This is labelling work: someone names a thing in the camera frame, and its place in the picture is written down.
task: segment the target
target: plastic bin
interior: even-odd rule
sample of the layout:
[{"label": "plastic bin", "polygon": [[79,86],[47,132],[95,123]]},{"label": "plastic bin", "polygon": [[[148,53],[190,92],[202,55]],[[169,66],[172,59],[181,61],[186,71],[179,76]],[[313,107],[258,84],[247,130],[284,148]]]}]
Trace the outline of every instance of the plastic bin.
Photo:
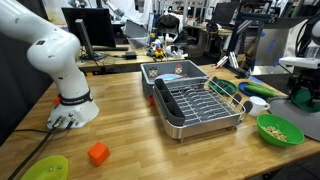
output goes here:
[{"label": "plastic bin", "polygon": [[[190,60],[141,64],[141,72],[143,92],[147,98],[153,95],[154,80],[162,74],[179,74],[199,83],[209,79],[209,76]],[[186,78],[172,81],[178,83]]]},{"label": "plastic bin", "polygon": [[147,46],[148,37],[128,38],[131,49],[140,49]]}]

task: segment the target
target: red object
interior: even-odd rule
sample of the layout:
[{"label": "red object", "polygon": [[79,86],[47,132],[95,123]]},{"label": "red object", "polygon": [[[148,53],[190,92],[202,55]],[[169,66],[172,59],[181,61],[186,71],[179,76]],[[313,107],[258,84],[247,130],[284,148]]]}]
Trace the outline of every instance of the red object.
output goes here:
[{"label": "red object", "polygon": [[154,100],[153,100],[153,96],[149,96],[148,101],[149,101],[149,104],[151,107],[155,105]]},{"label": "red object", "polygon": [[96,166],[101,166],[101,164],[110,156],[109,148],[101,142],[97,142],[87,153],[90,161]]},{"label": "red object", "polygon": [[54,99],[54,103],[55,104],[59,104],[61,102],[61,98],[57,97],[56,99]]}]

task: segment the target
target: metal dish rack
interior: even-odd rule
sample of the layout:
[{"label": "metal dish rack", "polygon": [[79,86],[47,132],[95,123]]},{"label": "metal dish rack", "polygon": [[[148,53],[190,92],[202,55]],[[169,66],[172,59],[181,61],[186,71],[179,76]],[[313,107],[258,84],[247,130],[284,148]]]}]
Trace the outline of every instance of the metal dish rack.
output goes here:
[{"label": "metal dish rack", "polygon": [[[220,88],[214,81],[211,83]],[[157,80],[154,101],[167,134],[182,142],[185,137],[218,129],[231,128],[232,132],[245,108],[220,89],[223,95],[200,80]]]}]

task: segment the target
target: orange cube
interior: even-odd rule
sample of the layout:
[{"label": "orange cube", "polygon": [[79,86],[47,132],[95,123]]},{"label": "orange cube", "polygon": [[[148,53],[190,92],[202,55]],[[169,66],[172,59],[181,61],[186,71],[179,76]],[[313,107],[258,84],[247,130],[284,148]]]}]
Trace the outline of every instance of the orange cube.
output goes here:
[{"label": "orange cube", "polygon": [[96,166],[100,166],[110,156],[109,148],[101,142],[97,142],[87,153],[90,161]]}]

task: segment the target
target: drying rack tray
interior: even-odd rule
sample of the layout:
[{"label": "drying rack tray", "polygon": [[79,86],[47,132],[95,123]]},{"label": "drying rack tray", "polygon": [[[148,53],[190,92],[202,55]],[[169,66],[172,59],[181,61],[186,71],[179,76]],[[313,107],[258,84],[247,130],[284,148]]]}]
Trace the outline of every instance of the drying rack tray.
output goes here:
[{"label": "drying rack tray", "polygon": [[227,92],[221,95],[199,79],[175,82],[159,79],[153,91],[166,132],[174,139],[234,128],[244,113],[244,107],[232,95]]}]

